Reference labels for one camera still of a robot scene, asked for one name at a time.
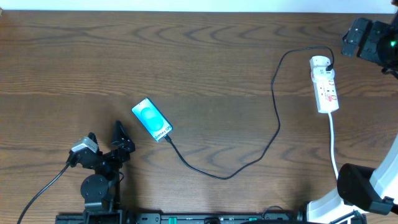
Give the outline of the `blue screen Galaxy smartphone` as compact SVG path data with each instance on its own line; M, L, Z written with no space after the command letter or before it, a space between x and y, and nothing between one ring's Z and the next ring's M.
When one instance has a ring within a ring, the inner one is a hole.
M144 98L131 111L155 141L160 141L173 130L173 126L149 98Z

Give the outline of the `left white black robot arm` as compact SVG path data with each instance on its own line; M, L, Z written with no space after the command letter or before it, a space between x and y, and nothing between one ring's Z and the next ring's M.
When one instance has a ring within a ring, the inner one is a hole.
M122 123L116 121L111 144L116 148L100 154L88 167L95 173L81 184L80 192L85 199L83 223L86 224L128 224L135 217L121 205L120 183L124 178L120 169L130 160L135 145Z

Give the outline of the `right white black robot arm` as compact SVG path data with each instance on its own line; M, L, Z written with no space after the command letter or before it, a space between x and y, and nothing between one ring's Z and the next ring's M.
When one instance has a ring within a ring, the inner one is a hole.
M387 24L356 19L342 38L343 55L357 56L382 68L384 75L397 76L397 18ZM319 113L330 116L338 109L335 72L324 56L310 59L311 79ZM397 213L397 143L393 143L378 168L344 164L335 169L336 188L308 203L309 223L364 223L365 213Z

